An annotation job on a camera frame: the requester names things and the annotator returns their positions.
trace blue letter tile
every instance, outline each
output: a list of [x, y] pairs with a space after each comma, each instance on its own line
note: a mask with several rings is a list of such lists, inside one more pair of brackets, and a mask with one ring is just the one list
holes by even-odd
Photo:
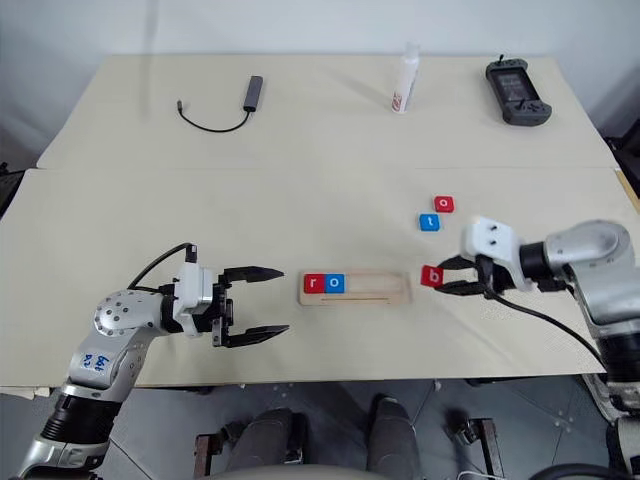
[[440, 217], [437, 213], [423, 213], [420, 215], [420, 230], [423, 232], [437, 232], [440, 230]]
[[324, 280], [324, 293], [344, 293], [344, 274], [327, 273]]

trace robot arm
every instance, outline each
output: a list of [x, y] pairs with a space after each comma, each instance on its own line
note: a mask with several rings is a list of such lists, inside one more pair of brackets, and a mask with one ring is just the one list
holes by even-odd
[[[186, 259], [171, 284], [158, 289], [137, 286], [151, 268], [182, 249], [187, 251]], [[261, 267], [232, 268], [213, 284], [211, 271], [197, 263], [195, 245], [183, 244], [154, 261], [129, 288], [103, 299], [93, 315], [91, 333], [73, 354], [55, 410], [31, 444], [20, 478], [43, 478], [51, 470], [86, 472], [85, 478], [91, 478], [90, 470], [102, 464], [114, 419], [135, 385], [154, 338], [212, 332], [214, 347], [233, 348], [260, 343], [287, 330], [286, 325], [268, 326], [229, 335], [233, 301], [226, 291], [231, 282], [266, 281], [282, 275]]]
[[[640, 473], [640, 269], [629, 232], [597, 220], [526, 244], [509, 226], [479, 218], [465, 229], [461, 254], [440, 267], [478, 272], [476, 282], [438, 287], [443, 293], [501, 300], [506, 289], [530, 291], [537, 284], [543, 292], [567, 289], [573, 294], [600, 350], [611, 405], [620, 412], [616, 426], [621, 456], [630, 473]], [[527, 313], [555, 322], [538, 312]], [[597, 355], [586, 341], [568, 333]]]

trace white bottle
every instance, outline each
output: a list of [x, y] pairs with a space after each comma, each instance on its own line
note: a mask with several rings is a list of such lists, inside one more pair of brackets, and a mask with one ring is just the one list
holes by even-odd
[[413, 93], [413, 84], [418, 76], [418, 65], [420, 64], [420, 46], [415, 43], [407, 43], [407, 47], [400, 63], [398, 83], [393, 92], [391, 109], [396, 113], [407, 111], [407, 104]]

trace gray floor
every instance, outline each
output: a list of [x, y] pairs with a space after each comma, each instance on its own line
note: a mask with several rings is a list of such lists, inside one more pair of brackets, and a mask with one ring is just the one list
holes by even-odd
[[[361, 469], [367, 412], [378, 393], [395, 396], [407, 408], [429, 479], [455, 479], [463, 469], [484, 471], [480, 445], [456, 448], [447, 437], [444, 414], [451, 408], [494, 419], [510, 479], [528, 478], [558, 463], [608, 463], [607, 424], [588, 393], [572, 377], [547, 377], [481, 387], [461, 380], [403, 380], [225, 386], [207, 395], [136, 389], [118, 417], [99, 473], [105, 480], [191, 478], [197, 434], [279, 406], [309, 417], [313, 463]], [[29, 401], [0, 395], [2, 478], [15, 473], [55, 396]], [[224, 470], [228, 455], [225, 448], [214, 457], [216, 471]]]

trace black cable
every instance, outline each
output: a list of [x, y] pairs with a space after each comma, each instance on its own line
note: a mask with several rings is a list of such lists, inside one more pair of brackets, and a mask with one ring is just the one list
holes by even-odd
[[164, 260], [169, 258], [171, 255], [174, 255], [174, 254], [178, 253], [180, 250], [186, 250], [187, 248], [192, 247], [192, 246], [193, 246], [193, 243], [182, 243], [180, 245], [176, 245], [171, 250], [167, 250], [162, 255], [160, 255], [158, 258], [156, 258], [153, 262], [151, 262], [149, 265], [144, 267], [144, 269], [136, 276], [136, 278], [134, 278], [131, 281], [131, 283], [129, 284], [129, 286], [127, 288], [129, 290], [145, 290], [145, 291], [148, 291], [148, 292], [157, 292], [158, 290], [156, 290], [154, 288], [138, 287], [138, 282], [140, 280], [142, 280], [147, 273], [149, 273], [151, 270], [153, 270], [155, 267], [157, 267], [158, 264], [160, 264], [161, 262], [163, 262]]
[[563, 332], [568, 333], [573, 338], [575, 338], [578, 342], [580, 342], [584, 348], [589, 350], [589, 353], [591, 353], [591, 355], [593, 355], [595, 359], [598, 360], [600, 365], [602, 365], [602, 367], [606, 370], [604, 364], [602, 363], [602, 359], [600, 358], [600, 354], [598, 353], [598, 351], [595, 348], [593, 348], [593, 346], [589, 342], [587, 342], [584, 338], [582, 338], [580, 335], [578, 335], [576, 332], [571, 330], [569, 327], [567, 327], [563, 323], [560, 323], [555, 318], [550, 317], [549, 315], [546, 315], [544, 313], [538, 312], [536, 310], [532, 310], [527, 307], [523, 307], [522, 305], [518, 305], [516, 303], [512, 303], [509, 300], [502, 298], [501, 296], [499, 296], [497, 293], [495, 293], [490, 289], [486, 289], [485, 294], [487, 298], [490, 298], [491, 300], [495, 300], [496, 302], [501, 303], [505, 307], [509, 307], [509, 308], [512, 308], [513, 310], [517, 310], [518, 312], [526, 313], [528, 315], [537, 317], [541, 320], [544, 320], [545, 322], [550, 323], [555, 327], [558, 327]]
[[241, 126], [243, 126], [245, 123], [247, 123], [247, 120], [249, 120], [249, 115], [251, 115], [251, 112], [247, 110], [247, 111], [246, 111], [246, 113], [247, 113], [247, 114], [244, 116], [244, 120], [242, 120], [242, 121], [241, 121], [238, 125], [236, 125], [235, 127], [225, 128], [225, 129], [223, 129], [223, 130], [216, 130], [216, 129], [213, 129], [213, 128], [203, 127], [202, 125], [198, 125], [197, 123], [195, 123], [195, 122], [193, 122], [193, 121], [189, 120], [189, 119], [185, 116], [185, 114], [182, 112], [182, 100], [178, 100], [177, 107], [178, 107], [178, 115], [180, 115], [180, 116], [182, 117], [182, 119], [183, 119], [185, 122], [187, 122], [187, 123], [189, 123], [189, 124], [193, 125], [193, 126], [194, 126], [194, 127], [196, 127], [196, 128], [199, 128], [200, 130], [204, 130], [205, 132], [213, 132], [213, 133], [227, 133], [227, 132], [233, 132], [234, 130], [239, 129]]
[[565, 465], [554, 465], [536, 473], [530, 480], [557, 480], [564, 477], [596, 477], [610, 480], [633, 480], [633, 475], [618, 470], [612, 470], [599, 465], [589, 465], [586, 463], [567, 463]]

